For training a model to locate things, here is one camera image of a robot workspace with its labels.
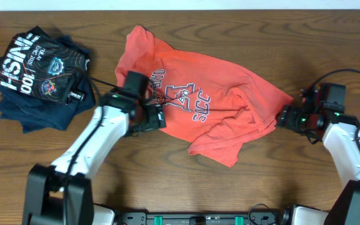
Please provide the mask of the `red printed t-shirt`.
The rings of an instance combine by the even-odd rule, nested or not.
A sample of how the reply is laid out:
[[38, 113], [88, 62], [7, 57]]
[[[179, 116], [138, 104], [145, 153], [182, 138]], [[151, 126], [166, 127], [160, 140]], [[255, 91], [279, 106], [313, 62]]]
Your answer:
[[115, 70], [118, 86], [131, 71], [149, 78], [152, 103], [164, 109], [165, 133], [189, 142], [189, 154], [228, 167], [244, 143], [275, 130], [277, 115], [293, 101], [245, 67], [174, 49], [142, 26], [127, 36]]

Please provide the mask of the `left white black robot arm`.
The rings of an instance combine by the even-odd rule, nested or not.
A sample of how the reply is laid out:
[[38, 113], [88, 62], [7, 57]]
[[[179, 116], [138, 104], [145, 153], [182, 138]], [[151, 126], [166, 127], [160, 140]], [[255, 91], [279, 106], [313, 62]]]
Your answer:
[[72, 146], [49, 166], [35, 164], [27, 176], [22, 223], [114, 224], [114, 210], [93, 201], [91, 181], [123, 137], [164, 128], [162, 106], [151, 104], [151, 78], [128, 72], [123, 86], [100, 99], [92, 119]]

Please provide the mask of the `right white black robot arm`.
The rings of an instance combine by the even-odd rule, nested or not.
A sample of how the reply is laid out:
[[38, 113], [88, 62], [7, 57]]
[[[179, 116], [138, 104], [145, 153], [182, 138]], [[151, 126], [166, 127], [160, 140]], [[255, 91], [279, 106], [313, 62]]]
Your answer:
[[323, 143], [330, 153], [343, 190], [330, 211], [294, 205], [285, 211], [283, 224], [360, 224], [360, 123], [345, 114], [346, 88], [322, 83], [302, 90], [302, 106], [285, 105], [277, 125], [302, 136], [311, 144]]

